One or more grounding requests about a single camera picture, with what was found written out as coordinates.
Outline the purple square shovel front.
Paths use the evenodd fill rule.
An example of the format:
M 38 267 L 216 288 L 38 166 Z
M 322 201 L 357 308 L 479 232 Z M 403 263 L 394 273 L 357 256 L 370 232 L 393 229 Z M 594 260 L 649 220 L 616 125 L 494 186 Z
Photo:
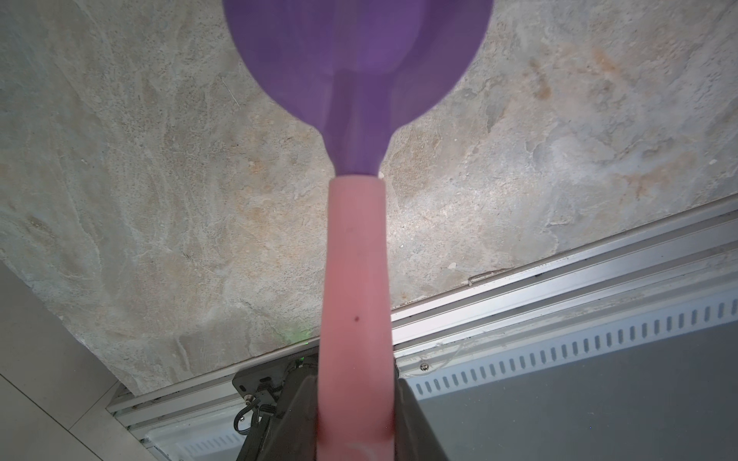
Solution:
M 314 460 L 395 460 L 382 162 L 479 50 L 489 1 L 227 1 L 261 89 L 321 134 L 329 184 Z

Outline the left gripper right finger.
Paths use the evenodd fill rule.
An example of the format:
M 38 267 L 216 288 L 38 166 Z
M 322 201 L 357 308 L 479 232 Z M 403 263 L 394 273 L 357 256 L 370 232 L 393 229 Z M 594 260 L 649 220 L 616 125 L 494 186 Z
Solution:
M 448 461 L 411 387 L 403 378 L 395 383 L 395 460 Z

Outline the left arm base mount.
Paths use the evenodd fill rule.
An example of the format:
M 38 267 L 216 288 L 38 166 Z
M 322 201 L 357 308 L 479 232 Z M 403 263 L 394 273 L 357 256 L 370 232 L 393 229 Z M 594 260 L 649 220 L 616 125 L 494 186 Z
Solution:
M 288 357 L 242 370 L 233 378 L 232 385 L 245 403 L 233 422 L 236 433 L 245 437 L 236 456 L 238 460 L 257 460 L 269 424 L 276 416 L 284 382 L 293 371 L 318 372 L 318 355 Z

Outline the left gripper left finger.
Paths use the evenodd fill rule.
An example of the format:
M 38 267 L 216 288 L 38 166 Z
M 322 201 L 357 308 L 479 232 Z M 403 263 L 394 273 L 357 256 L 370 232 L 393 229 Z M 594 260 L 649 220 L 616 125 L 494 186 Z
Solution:
M 316 428 L 317 372 L 293 371 L 284 382 L 257 460 L 313 461 Z

